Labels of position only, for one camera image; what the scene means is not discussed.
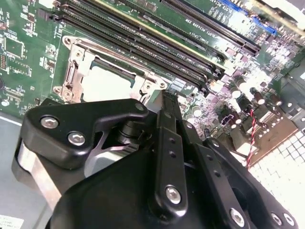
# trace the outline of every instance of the perforated metal panel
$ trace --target perforated metal panel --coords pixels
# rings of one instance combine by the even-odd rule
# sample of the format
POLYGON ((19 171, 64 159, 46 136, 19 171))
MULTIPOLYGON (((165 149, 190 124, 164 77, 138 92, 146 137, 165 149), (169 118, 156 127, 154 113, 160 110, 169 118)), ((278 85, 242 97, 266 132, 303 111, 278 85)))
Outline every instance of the perforated metal panel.
POLYGON ((250 172, 305 229, 305 135, 298 132, 255 164, 250 172))

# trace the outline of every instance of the white printed label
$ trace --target white printed label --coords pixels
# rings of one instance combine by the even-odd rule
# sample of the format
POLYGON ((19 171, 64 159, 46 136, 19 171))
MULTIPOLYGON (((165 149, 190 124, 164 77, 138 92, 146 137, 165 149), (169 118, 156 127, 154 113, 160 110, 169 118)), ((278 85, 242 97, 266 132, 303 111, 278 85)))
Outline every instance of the white printed label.
POLYGON ((24 220, 0 215, 0 229, 21 229, 24 220))

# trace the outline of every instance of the silver screw head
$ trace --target silver screw head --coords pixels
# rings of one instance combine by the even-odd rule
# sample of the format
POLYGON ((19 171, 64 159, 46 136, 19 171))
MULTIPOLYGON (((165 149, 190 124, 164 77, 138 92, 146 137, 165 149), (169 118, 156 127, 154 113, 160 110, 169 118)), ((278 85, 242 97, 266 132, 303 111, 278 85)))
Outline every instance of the silver screw head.
POLYGON ((164 112, 164 115, 168 118, 171 118, 171 115, 168 112, 164 112))
POLYGON ((284 215, 284 217, 285 217, 287 223, 289 223, 291 226, 294 226, 294 225, 295 225, 294 220, 293 220, 288 214, 284 213, 283 215, 284 215))
POLYGON ((193 125, 190 124, 189 122, 186 122, 186 126, 187 126, 188 128, 190 128, 190 129, 192 129, 192 127, 193 127, 193 125))
POLYGON ((277 223, 278 226, 281 226, 281 225, 282 225, 281 219, 280 219, 276 214, 274 214, 274 213, 272 212, 272 213, 271 213, 271 216, 272 216, 273 220, 277 223))
POLYGON ((219 147, 218 142, 216 142, 215 140, 212 140, 212 143, 213 143, 214 146, 219 147))
POLYGON ((53 117, 44 117, 40 120, 41 125, 44 128, 55 129, 58 127, 58 121, 53 117))
POLYGON ((239 211, 237 211, 234 208, 230 209, 230 215, 231 218, 233 219, 233 221, 239 226, 239 227, 244 227, 244 218, 243 216, 239 213, 239 211))
POLYGON ((140 110, 140 111, 143 111, 144 110, 144 107, 142 104, 135 104, 135 107, 140 110))
POLYGON ((173 203, 173 204, 179 204, 181 202, 181 195, 177 189, 174 187, 167 187, 165 190, 167 198, 173 203))
POLYGON ((79 132, 72 132, 68 135, 68 141, 75 146, 81 146, 85 143, 85 137, 79 132))

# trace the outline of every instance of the electrolytic capacitor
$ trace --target electrolytic capacitor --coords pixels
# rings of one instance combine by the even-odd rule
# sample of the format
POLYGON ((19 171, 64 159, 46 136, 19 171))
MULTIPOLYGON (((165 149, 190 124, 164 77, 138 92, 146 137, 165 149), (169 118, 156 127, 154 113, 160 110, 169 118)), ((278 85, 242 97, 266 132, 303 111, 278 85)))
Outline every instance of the electrolytic capacitor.
POLYGON ((239 79, 236 82, 236 86, 239 88, 240 91, 242 92, 247 92, 248 91, 248 86, 247 82, 244 79, 239 79))
POLYGON ((185 119, 186 119, 189 123, 191 123, 191 124, 194 124, 194 123, 195 123, 195 117, 194 117, 194 115, 192 115, 192 114, 187 114, 187 115, 185 116, 185 119))
POLYGON ((253 93, 254 99, 257 101, 258 104, 262 105, 265 103, 265 99, 263 98, 260 92, 253 93))
POLYGON ((230 125, 231 129, 236 128, 236 124, 235 124, 235 121, 234 121, 233 119, 231 119, 231 120, 229 121, 229 125, 230 125))
POLYGON ((233 111, 232 114, 234 116, 233 120, 235 121, 235 124, 237 124, 237 125, 240 124, 242 122, 242 120, 241 120, 239 114, 236 111, 233 111))
POLYGON ((278 97, 276 94, 272 94, 270 96, 270 100, 276 106, 280 106, 283 103, 282 100, 280 99, 280 97, 278 97))
POLYGON ((233 99, 237 99, 242 94, 237 87, 232 87, 230 92, 231 92, 231 95, 232 95, 233 99))
POLYGON ((192 108, 192 111, 193 111, 193 115, 194 115, 195 117, 200 117, 200 116, 202 115, 202 111, 201 111, 200 106, 194 106, 194 107, 192 108))

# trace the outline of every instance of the red and black wire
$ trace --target red and black wire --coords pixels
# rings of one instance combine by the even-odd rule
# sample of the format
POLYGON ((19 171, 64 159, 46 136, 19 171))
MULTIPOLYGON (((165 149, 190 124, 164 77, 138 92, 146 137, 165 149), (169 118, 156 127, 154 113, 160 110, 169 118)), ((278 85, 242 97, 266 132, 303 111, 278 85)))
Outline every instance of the red and black wire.
POLYGON ((246 159, 246 168, 247 169, 250 168, 250 160, 251 160, 251 157, 253 156, 252 148, 253 148, 253 145, 255 143, 255 124, 256 124, 256 118, 255 118, 254 110, 253 109, 250 110, 250 117, 252 117, 252 131, 251 131, 250 152, 249 152, 248 157, 246 159))

